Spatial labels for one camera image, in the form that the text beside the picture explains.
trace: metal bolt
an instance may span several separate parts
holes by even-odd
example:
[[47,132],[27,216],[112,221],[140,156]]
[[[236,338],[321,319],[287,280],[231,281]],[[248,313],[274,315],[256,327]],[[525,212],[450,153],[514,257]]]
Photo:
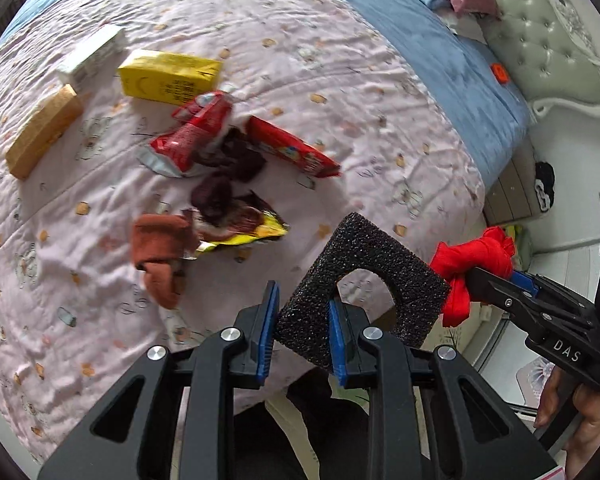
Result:
[[438,357],[440,359],[444,359],[445,361],[453,361],[458,353],[451,346],[441,346],[438,348]]
[[220,334],[220,337],[222,339],[224,339],[225,341],[235,341],[236,339],[238,339],[240,337],[240,330],[238,330],[235,326],[229,327],[229,328],[225,328],[224,330],[222,330],[222,333]]
[[380,330],[377,326],[368,326],[362,331],[362,335],[366,339],[375,341],[376,339],[380,339],[382,337],[382,330]]
[[160,345],[152,346],[146,352],[146,356],[151,359],[151,361],[159,361],[165,355],[167,355],[167,349]]

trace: blue bed sheet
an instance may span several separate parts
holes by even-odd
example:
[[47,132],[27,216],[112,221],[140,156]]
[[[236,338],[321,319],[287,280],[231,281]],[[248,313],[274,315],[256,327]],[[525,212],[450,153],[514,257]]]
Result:
[[[27,0],[4,41],[58,0]],[[413,66],[455,126],[487,189],[507,165],[530,123],[513,84],[491,73],[488,47],[454,36],[419,0],[347,0]]]

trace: orange tag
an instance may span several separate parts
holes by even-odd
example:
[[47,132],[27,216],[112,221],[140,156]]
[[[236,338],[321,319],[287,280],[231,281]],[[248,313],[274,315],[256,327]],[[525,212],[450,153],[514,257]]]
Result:
[[491,71],[493,72],[493,75],[496,76],[498,83],[501,85],[506,85],[511,81],[509,73],[507,73],[505,68],[500,63],[492,63]]

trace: tufted green headboard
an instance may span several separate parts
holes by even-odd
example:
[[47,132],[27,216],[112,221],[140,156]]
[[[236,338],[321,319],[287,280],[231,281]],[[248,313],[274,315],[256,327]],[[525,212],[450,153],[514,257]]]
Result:
[[480,20],[489,46],[538,118],[554,105],[600,117],[600,60],[569,0],[497,0]]

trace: bed sheet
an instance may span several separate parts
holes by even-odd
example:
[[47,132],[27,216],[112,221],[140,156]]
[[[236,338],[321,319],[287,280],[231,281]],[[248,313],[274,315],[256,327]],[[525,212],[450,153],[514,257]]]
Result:
[[[1,41],[56,1],[27,0]],[[501,86],[493,77],[493,54],[455,37],[419,0],[347,1],[413,66],[460,133],[489,189],[531,121],[513,83]]]
[[[189,264],[175,311],[145,293],[129,250],[135,218],[186,208],[196,185],[153,174],[136,159],[140,144],[173,124],[174,107],[124,96],[114,77],[120,60],[112,59],[84,96],[82,119],[26,181],[4,161],[37,102],[58,90],[58,61],[106,22],[125,28],[130,48],[222,53],[236,121],[258,115],[342,165],[341,177],[310,182],[270,158],[250,188],[291,231]],[[478,169],[440,106],[345,0],[61,0],[0,48],[0,410],[44,460],[152,344],[200,343],[260,301],[270,279],[284,303],[349,212],[430,260],[440,240],[455,241],[473,224],[483,203]],[[368,272],[340,286],[371,319],[392,304]],[[266,387],[237,392],[236,409],[309,367],[276,346]]]

